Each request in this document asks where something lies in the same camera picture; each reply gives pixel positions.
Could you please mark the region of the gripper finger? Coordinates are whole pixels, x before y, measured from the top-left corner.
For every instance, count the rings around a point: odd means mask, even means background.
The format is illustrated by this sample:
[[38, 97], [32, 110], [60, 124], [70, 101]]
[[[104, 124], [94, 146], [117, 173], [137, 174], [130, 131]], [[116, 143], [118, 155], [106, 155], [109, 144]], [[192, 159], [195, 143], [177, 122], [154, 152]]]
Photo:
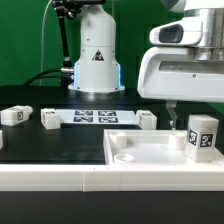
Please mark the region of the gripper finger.
[[166, 109], [171, 118], [170, 126], [173, 130], [176, 129], [176, 122], [177, 122], [177, 114], [175, 112], [176, 105], [177, 105], [176, 101], [167, 101], [166, 102]]

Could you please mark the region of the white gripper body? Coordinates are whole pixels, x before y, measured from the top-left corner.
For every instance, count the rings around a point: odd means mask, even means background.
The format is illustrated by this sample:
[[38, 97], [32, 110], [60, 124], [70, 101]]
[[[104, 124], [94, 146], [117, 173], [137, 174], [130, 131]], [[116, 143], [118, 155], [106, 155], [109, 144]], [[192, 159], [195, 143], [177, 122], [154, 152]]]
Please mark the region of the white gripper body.
[[153, 29], [143, 56], [143, 98], [224, 103], [224, 14], [198, 14]]

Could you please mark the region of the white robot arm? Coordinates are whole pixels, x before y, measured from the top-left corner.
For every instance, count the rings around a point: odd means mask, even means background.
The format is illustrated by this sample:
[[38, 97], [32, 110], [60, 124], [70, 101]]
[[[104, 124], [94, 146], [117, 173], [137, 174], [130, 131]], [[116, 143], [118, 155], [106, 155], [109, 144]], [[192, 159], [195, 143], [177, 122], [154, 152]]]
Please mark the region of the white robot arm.
[[[152, 29], [137, 90], [141, 97], [224, 103], [224, 0], [160, 0], [181, 20]], [[115, 60], [115, 22], [103, 8], [86, 6], [81, 52], [69, 89], [79, 95], [122, 91]]]

